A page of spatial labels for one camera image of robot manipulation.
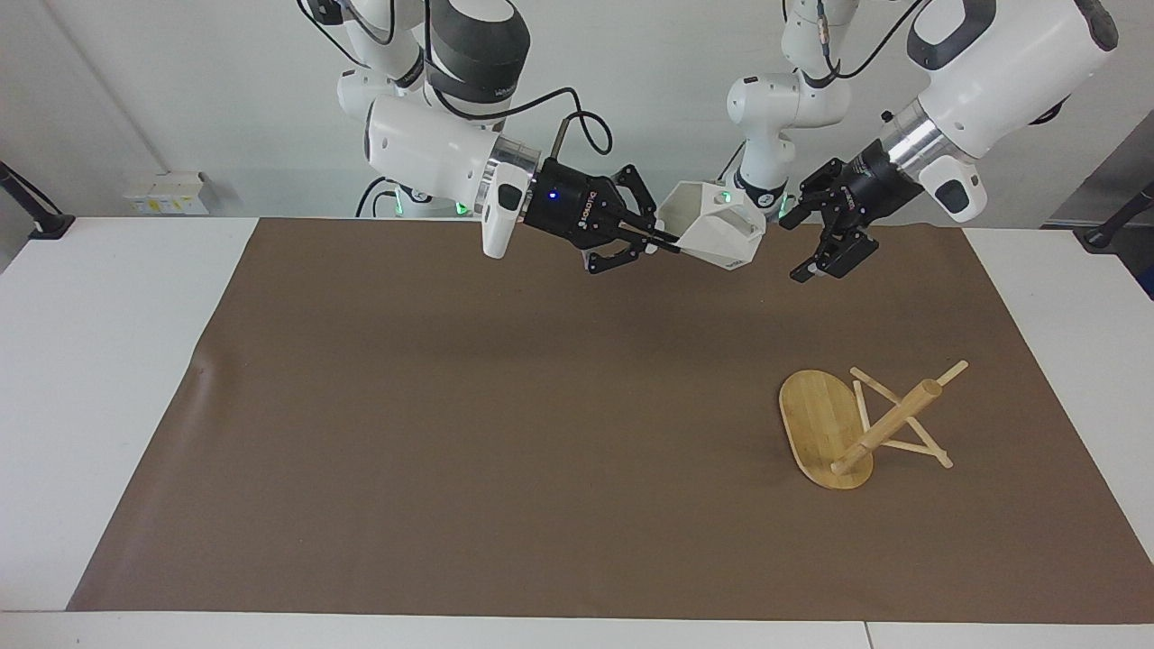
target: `power outlet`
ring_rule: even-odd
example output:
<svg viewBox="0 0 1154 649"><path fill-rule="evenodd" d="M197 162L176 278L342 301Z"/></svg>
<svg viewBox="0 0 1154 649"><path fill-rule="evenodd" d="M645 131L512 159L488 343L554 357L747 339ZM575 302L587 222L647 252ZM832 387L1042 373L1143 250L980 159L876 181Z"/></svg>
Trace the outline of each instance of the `power outlet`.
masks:
<svg viewBox="0 0 1154 649"><path fill-rule="evenodd" d="M197 172L171 172L133 181L125 199L142 215L209 215L216 204L211 188Z"/></svg>

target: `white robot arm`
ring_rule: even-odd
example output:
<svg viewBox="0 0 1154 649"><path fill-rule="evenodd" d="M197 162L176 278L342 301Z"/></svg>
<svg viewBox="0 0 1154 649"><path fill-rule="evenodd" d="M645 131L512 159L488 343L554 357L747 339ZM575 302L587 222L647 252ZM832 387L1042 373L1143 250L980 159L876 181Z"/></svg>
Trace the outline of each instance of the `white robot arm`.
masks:
<svg viewBox="0 0 1154 649"><path fill-rule="evenodd" d="M729 89L726 109L745 134L745 146L740 165L725 180L766 214L785 194L796 157L782 132L833 126L849 112L849 84L830 74L826 60L840 50L857 5L859 0L793 2L781 53L797 69L740 79Z"/></svg>
<svg viewBox="0 0 1154 649"><path fill-rule="evenodd" d="M503 119L523 110L509 106L530 46L525 21L509 0L308 1L319 22L347 25L369 68L346 73L338 85L345 112L365 120L369 164L406 192L418 188L421 196L473 210L485 254L501 259L520 222L569 240L593 274L646 251L679 252L676 238L660 231L657 206L636 169L610 179L556 161L569 120L604 126L580 109L575 90L548 96L572 95L577 112L544 164L539 151L500 133ZM417 40L410 30L420 23L424 37ZM622 188L634 194L637 211L627 207ZM600 249L613 244L613 252Z"/></svg>
<svg viewBox="0 0 1154 649"><path fill-rule="evenodd" d="M865 226L923 191L959 222L981 214L976 161L1007 134L1052 119L1117 45L1099 0L930 0L907 40L930 85L856 158L834 158L802 182L781 225L819 211L825 227L793 277L844 277L878 248Z"/></svg>

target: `wooden dowel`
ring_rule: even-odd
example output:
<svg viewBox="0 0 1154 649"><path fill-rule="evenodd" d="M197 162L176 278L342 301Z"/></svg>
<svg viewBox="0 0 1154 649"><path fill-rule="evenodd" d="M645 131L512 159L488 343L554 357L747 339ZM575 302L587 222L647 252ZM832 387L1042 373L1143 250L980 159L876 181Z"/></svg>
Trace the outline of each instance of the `wooden dowel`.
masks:
<svg viewBox="0 0 1154 649"><path fill-rule="evenodd" d="M949 372L946 372L945 374L942 374L942 378L938 379L938 385L941 385L941 386L944 387L950 381L957 379L958 374L961 374L962 372L965 372L967 367L969 367L969 363L968 361L966 361L966 360L959 361L957 365L954 365L953 367L951 367Z"/></svg>
<svg viewBox="0 0 1154 649"><path fill-rule="evenodd" d="M934 438L930 437L929 431L927 431L926 427L922 426L921 422L911 417L909 419L906 419L906 423L909 424L909 427L914 430L914 433L917 434L917 438L922 440L926 447L932 452L932 455L938 458L938 462L942 463L942 467L946 469L953 469L953 460L950 460L950 456L946 454L945 449L938 446L937 441L935 441Z"/></svg>
<svg viewBox="0 0 1154 649"><path fill-rule="evenodd" d="M862 382L854 381L854 396L857 397L857 413L862 418L862 432L869 430L869 412L865 410L865 393L862 390Z"/></svg>
<svg viewBox="0 0 1154 649"><path fill-rule="evenodd" d="M930 450L928 447L917 446L916 443L909 443L909 442L897 441L897 440L885 440L884 442L882 442L882 446L884 446L886 448L897 448L898 450L908 450L911 453L920 453L922 455L929 455L929 456L932 456L932 457L937 457L937 454L934 453L932 450Z"/></svg>
<svg viewBox="0 0 1154 649"><path fill-rule="evenodd" d="M942 396L942 385L937 381L927 379L917 383L900 403L891 408L884 417L878 419L877 424L870 426L857 443L852 446L845 455L831 464L830 469L837 476L845 476L853 469L854 464L861 462L870 453L874 453L877 447L882 446L882 442L892 438L906 424L907 418L916 417L919 412L934 403L939 396Z"/></svg>
<svg viewBox="0 0 1154 649"><path fill-rule="evenodd" d="M869 374L862 372L861 370L859 370L856 367L850 367L849 368L849 373L855 379L857 379L861 382L863 382L867 386L869 386L871 390L874 390L877 394L879 394L879 395L884 396L885 398L890 400L891 403L894 403L894 404L901 403L901 398L899 398L898 395L893 394L893 391L890 388L883 386L874 376L870 376Z"/></svg>

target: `brown mat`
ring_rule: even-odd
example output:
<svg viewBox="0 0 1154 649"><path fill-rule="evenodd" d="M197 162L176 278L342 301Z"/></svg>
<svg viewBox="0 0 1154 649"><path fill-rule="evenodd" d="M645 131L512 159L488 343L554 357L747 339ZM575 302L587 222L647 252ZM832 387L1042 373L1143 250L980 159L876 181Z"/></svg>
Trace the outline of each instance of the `brown mat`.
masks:
<svg viewBox="0 0 1154 649"><path fill-rule="evenodd" d="M496 262L469 225L263 221L69 609L1154 622L964 234L878 236L800 286L814 230L589 277L527 229ZM904 391L960 358L922 417L956 469L797 470L790 373Z"/></svg>

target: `oval wooden board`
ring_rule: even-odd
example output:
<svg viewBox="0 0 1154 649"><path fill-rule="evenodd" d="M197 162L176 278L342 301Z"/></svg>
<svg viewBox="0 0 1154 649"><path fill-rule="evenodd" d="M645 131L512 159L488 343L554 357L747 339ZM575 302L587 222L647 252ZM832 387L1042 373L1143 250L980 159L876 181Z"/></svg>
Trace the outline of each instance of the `oval wooden board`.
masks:
<svg viewBox="0 0 1154 649"><path fill-rule="evenodd" d="M837 376L817 370L797 372L781 386L779 403L794 460L807 478L825 488L850 490L874 473L872 455L845 476L830 470L865 434L857 400Z"/></svg>

